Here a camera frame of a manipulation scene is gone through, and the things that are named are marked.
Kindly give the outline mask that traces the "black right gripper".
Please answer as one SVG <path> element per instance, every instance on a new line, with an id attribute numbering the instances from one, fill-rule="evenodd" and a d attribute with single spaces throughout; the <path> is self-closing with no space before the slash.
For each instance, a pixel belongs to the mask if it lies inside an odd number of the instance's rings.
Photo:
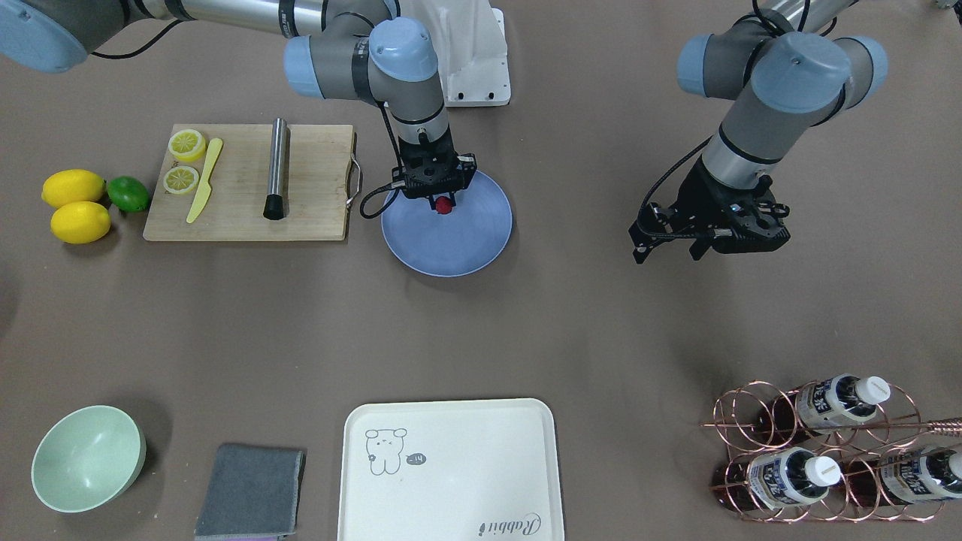
<path id="1" fill-rule="evenodd" d="M 405 198 L 429 198 L 437 211 L 436 195 L 449 195 L 451 211 L 457 206 L 455 192 L 470 185 L 477 163 L 474 154 L 455 151 L 451 129 L 435 141 L 408 143 L 395 137 L 395 153 L 400 165 L 392 169 L 392 189 L 400 189 Z"/>

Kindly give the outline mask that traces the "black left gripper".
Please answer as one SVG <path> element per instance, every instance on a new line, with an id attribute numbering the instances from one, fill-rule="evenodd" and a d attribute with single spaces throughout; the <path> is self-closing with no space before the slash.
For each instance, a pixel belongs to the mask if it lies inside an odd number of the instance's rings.
<path id="1" fill-rule="evenodd" d="M 693 240 L 688 253 L 694 261 L 711 249 L 721 254 L 767 252 L 789 242 L 784 219 L 790 209 L 774 198 L 773 179 L 767 174 L 761 174 L 753 188 L 733 189 L 715 180 L 697 160 L 681 183 L 676 202 L 666 207 L 653 202 L 656 189 L 690 158 L 680 159 L 646 193 L 628 230 L 636 264 L 645 263 L 655 247 L 673 240 Z"/>

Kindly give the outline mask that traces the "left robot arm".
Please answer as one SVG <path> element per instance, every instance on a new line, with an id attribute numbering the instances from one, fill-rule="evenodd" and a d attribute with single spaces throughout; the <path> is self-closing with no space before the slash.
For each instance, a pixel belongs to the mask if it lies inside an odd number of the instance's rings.
<path id="1" fill-rule="evenodd" d="M 653 249 L 691 240 L 691 257 L 769 252 L 789 242 L 787 205 L 772 193 L 774 168 L 804 132 L 864 102 L 888 76 L 884 47 L 865 35 L 829 38 L 849 1 L 753 2 L 725 33 L 695 35 L 676 64 L 691 95 L 731 100 L 676 201 L 643 199 L 629 229 L 642 264 Z"/>

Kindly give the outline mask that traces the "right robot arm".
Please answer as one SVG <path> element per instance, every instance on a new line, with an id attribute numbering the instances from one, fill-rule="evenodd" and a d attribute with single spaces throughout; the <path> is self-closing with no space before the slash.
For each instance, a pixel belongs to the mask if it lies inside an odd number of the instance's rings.
<path id="1" fill-rule="evenodd" d="M 275 44 L 299 95 L 378 107 L 395 152 L 382 192 L 452 213 L 477 171 L 455 148 L 429 28 L 398 1 L 4 1 L 2 55 L 62 73 L 138 22 Z"/>

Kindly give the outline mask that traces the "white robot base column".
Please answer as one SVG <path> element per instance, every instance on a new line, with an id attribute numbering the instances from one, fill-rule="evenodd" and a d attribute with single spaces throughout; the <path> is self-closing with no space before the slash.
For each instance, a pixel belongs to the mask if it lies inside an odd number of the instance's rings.
<path id="1" fill-rule="evenodd" d="M 503 11 L 490 1 L 401 1 L 400 14 L 430 33 L 444 105 L 500 107 L 512 86 Z"/>

